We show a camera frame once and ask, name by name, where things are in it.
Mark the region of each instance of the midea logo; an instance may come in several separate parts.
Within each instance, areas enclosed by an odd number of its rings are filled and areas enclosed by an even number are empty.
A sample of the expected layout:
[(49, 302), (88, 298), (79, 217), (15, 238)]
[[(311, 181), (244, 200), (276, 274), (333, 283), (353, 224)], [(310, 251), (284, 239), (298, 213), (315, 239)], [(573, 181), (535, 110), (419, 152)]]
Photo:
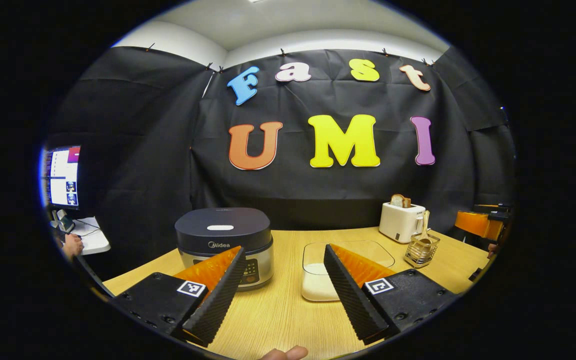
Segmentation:
[(214, 241), (208, 242), (208, 248), (230, 248), (231, 244), (216, 243)]

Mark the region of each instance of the rice cooker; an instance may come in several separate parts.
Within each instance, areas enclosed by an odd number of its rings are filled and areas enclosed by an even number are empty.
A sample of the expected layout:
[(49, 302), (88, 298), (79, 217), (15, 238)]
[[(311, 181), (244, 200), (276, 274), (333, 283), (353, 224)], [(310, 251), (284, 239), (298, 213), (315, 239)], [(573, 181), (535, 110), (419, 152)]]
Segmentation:
[(246, 269), (237, 291), (263, 287), (274, 273), (270, 219), (249, 207), (215, 207), (186, 212), (176, 223), (183, 266), (191, 267), (231, 248), (246, 251)]

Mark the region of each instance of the black curtain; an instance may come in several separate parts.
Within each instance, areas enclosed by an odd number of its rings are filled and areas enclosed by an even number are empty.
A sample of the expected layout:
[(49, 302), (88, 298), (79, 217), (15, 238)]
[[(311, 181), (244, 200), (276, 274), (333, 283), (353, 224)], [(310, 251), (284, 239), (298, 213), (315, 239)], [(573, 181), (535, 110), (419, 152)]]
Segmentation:
[[(274, 55), (238, 64), (215, 74), (199, 102), (192, 139), (192, 205), (252, 207), (263, 210), (271, 227), (281, 230), (329, 230), (377, 226), (382, 203), (395, 193), (430, 210), (430, 227), (450, 230), (458, 210), (476, 202), (506, 202), (512, 182), (512, 139), (501, 129), (505, 117), (481, 78), (462, 57), (442, 56), (434, 66), (397, 55), (363, 50), (311, 50)], [(358, 81), (349, 61), (367, 59), (379, 79)], [(311, 79), (279, 82), (280, 66), (303, 62)], [(423, 73), (430, 91), (414, 87), (400, 67)], [(257, 92), (242, 105), (227, 86), (256, 66)], [(345, 132), (358, 114), (375, 117), (374, 143), (381, 164), (313, 168), (312, 116), (329, 115)], [(416, 130), (411, 117), (430, 119), (435, 164), (416, 164)], [(263, 149), (263, 123), (279, 121), (274, 161), (261, 170), (240, 170), (229, 161), (229, 129), (250, 124), (247, 150)]]
[(190, 134), (213, 71), (139, 47), (109, 48), (64, 99), (47, 146), (81, 145), (80, 210), (111, 249), (87, 255), (107, 280), (176, 248), (174, 222), (191, 209)]

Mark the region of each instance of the white ceiling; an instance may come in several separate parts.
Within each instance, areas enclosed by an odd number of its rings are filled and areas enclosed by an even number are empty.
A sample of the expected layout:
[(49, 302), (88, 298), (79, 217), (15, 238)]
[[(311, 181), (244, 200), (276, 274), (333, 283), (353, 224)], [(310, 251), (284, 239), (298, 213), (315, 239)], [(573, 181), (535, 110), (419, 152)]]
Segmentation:
[(227, 51), (307, 30), (367, 30), (409, 39), (441, 53), (450, 45), (374, 0), (194, 0), (152, 20), (203, 35)]

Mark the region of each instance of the screw hole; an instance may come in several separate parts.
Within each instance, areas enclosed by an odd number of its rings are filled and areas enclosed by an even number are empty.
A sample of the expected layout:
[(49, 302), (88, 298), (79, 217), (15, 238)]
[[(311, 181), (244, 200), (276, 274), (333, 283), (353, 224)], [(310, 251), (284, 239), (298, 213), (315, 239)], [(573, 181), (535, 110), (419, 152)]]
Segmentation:
[(175, 323), (175, 318), (170, 316), (162, 316), (161, 319), (169, 324)]

